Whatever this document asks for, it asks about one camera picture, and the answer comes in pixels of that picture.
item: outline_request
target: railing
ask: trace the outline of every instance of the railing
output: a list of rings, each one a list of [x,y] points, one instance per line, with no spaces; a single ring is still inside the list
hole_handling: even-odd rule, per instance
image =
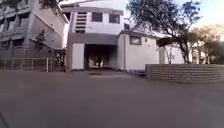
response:
[[[0,58],[0,70],[56,72],[63,68],[55,58]]]

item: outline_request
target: dark opening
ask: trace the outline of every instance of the dark opening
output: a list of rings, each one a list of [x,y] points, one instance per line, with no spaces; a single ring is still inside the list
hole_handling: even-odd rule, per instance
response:
[[[116,14],[110,14],[109,16],[109,22],[110,23],[117,23],[120,24],[120,16]]]
[[[71,13],[70,12],[66,12],[65,16],[67,17],[68,21],[70,21]]]
[[[102,22],[103,21],[103,13],[92,13],[92,21],[94,22]]]
[[[116,46],[113,45],[85,45],[85,69],[111,69],[110,58],[115,53]]]

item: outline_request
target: pole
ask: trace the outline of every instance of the pole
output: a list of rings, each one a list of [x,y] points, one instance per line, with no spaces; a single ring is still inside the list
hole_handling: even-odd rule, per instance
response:
[[[4,59],[4,69],[6,69],[6,58]]]
[[[47,65],[46,66],[47,66],[47,72],[48,72],[48,58],[47,58]]]
[[[21,70],[23,70],[23,59],[21,59]]]
[[[32,59],[32,62],[31,62],[31,69],[33,70],[33,59]]]
[[[13,70],[13,66],[14,66],[14,59],[12,58],[12,70]]]
[[[51,57],[51,72],[53,71],[53,61],[52,61],[52,57]]]

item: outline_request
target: white building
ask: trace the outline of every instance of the white building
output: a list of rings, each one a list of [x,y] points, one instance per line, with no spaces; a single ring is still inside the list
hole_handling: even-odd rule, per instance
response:
[[[145,64],[161,62],[158,38],[124,27],[125,2],[116,1],[61,5],[70,20],[67,70],[96,68],[99,62],[105,68],[144,70]]]

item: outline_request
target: walkway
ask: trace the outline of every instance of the walkway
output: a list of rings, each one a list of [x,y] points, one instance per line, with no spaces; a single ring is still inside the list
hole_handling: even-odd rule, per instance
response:
[[[224,83],[21,71],[0,71],[0,82],[0,113],[10,128],[224,127]]]

